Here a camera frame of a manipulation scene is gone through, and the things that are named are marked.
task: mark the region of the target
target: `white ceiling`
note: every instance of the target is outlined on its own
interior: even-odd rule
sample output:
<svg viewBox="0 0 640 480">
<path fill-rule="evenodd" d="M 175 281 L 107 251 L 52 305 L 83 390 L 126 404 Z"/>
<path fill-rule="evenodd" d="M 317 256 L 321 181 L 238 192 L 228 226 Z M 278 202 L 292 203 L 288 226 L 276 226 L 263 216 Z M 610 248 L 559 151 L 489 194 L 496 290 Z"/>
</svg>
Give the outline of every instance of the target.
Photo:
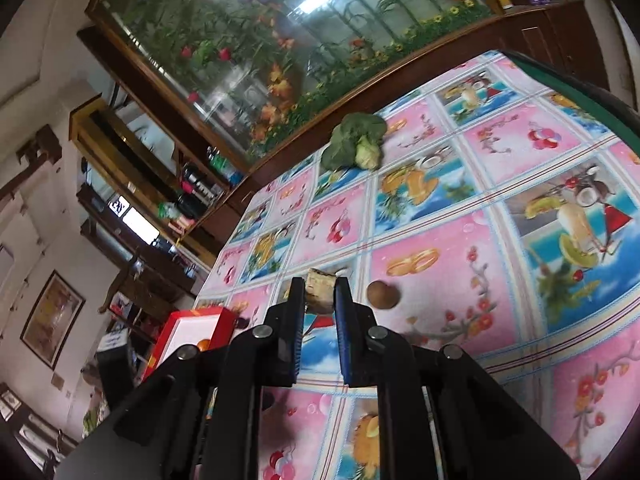
<svg viewBox="0 0 640 480">
<path fill-rule="evenodd" d="M 0 38 L 0 160 L 59 111 L 58 93 L 85 79 L 109 92 L 108 74 L 76 38 L 89 0 L 25 0 Z"/>
</svg>

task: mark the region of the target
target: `brown round object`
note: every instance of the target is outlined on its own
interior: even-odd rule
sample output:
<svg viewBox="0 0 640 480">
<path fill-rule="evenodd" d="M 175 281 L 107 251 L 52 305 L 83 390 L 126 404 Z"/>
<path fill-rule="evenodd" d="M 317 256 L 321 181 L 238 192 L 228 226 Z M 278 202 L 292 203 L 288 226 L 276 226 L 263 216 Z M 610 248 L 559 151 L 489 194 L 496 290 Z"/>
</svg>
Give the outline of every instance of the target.
<svg viewBox="0 0 640 480">
<path fill-rule="evenodd" d="M 367 299 L 373 308 L 388 310 L 400 301 L 400 291 L 395 285 L 376 280 L 367 287 Z"/>
<path fill-rule="evenodd" d="M 201 352 L 206 352 L 207 349 L 209 349 L 209 343 L 211 341 L 209 339 L 201 339 L 200 341 L 198 341 L 198 344 L 196 345 Z"/>
</svg>

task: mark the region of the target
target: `green vegetable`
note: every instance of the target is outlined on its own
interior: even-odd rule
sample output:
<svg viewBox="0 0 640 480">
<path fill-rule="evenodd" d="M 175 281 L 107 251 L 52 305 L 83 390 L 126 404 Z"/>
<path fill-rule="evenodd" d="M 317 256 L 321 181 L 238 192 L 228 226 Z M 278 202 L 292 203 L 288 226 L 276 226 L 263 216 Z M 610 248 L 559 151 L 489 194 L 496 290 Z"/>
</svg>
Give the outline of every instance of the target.
<svg viewBox="0 0 640 480">
<path fill-rule="evenodd" d="M 380 166 L 379 146 L 385 133 L 385 120 L 378 116 L 363 113 L 345 115 L 332 131 L 329 146 L 322 152 L 322 168 L 333 171 L 358 166 L 363 170 L 375 170 Z"/>
<path fill-rule="evenodd" d="M 380 167 L 382 153 L 377 144 L 371 142 L 367 136 L 360 137 L 356 147 L 356 164 L 363 170 L 376 170 Z"/>
</svg>

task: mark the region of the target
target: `black device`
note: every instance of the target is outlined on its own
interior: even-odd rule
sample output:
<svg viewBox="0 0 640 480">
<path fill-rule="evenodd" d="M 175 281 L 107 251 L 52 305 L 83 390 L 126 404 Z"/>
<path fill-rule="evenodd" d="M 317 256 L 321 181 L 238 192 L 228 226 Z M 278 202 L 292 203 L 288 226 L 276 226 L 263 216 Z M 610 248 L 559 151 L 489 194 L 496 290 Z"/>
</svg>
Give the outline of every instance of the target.
<svg viewBox="0 0 640 480">
<path fill-rule="evenodd" d="M 345 384 L 378 388 L 381 480 L 436 480 L 434 446 L 449 480 L 580 478 L 459 346 L 411 346 L 353 302 L 346 278 L 337 279 L 334 309 Z M 255 480 L 261 389 L 296 381 L 304 311 L 305 283 L 294 278 L 288 300 L 228 347 L 178 348 L 60 464 L 56 480 L 186 480 L 196 466 L 199 480 Z"/>
</svg>

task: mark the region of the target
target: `table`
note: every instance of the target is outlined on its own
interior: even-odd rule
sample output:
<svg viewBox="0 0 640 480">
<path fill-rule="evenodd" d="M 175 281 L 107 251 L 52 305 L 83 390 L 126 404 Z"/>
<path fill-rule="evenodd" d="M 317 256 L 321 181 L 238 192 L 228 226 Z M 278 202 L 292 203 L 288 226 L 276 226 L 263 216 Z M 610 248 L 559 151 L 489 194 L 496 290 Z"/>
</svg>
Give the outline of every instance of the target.
<svg viewBox="0 0 640 480">
<path fill-rule="evenodd" d="M 379 324 L 460 344 L 586 478 L 640 403 L 640 158 L 603 123 L 487 52 L 379 115 L 383 166 L 322 173 L 319 152 L 254 196 L 198 297 L 249 320 L 311 267 Z M 298 384 L 263 412 L 264 480 L 379 478 L 374 389 L 348 390 L 333 321 L 305 315 Z"/>
</svg>

